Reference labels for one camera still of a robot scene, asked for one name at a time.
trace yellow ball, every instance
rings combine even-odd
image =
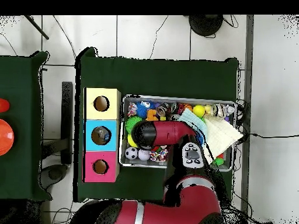
[[[138,147],[137,144],[134,143],[132,136],[130,134],[128,134],[128,144],[130,144],[132,147],[135,147],[135,148]]]
[[[193,107],[193,113],[198,116],[199,118],[202,118],[204,116],[204,113],[206,112],[206,109],[202,105],[196,105]]]

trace white ball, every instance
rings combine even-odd
[[[129,147],[126,149],[125,154],[126,154],[126,158],[128,158],[130,160],[134,160],[138,156],[138,150],[134,147]]]
[[[138,157],[139,157],[140,160],[148,160],[151,157],[150,151],[140,149],[138,151]]]

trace paper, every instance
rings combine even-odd
[[[243,135],[223,118],[213,117],[208,114],[205,114],[203,117],[208,131],[207,144],[214,159],[226,151],[234,142],[242,138]],[[212,163],[213,159],[206,145],[203,148],[203,152],[208,163]]]

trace table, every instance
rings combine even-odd
[[[237,98],[236,58],[217,61],[171,61],[164,59],[99,58],[87,47],[77,57],[74,141],[74,200],[126,198],[161,200],[164,170],[121,167],[115,183],[83,183],[83,88],[117,88],[122,96],[150,95],[192,99]],[[222,173],[231,196],[232,171]]]

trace green tablecloth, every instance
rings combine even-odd
[[[30,57],[0,57],[0,98],[10,109],[0,113],[15,135],[12,148],[0,156],[0,198],[49,200],[38,184],[41,160],[41,94],[39,68],[46,52]]]
[[[122,95],[235,101],[237,68],[238,61],[235,58],[225,62],[140,60],[122,57],[98,58],[94,48],[86,48],[81,52],[76,61],[74,148],[79,152],[78,156],[74,157],[74,199],[161,200],[165,174],[163,169],[121,167],[115,183],[82,182],[83,88],[117,88]],[[228,195],[231,195],[232,172],[222,175]]]

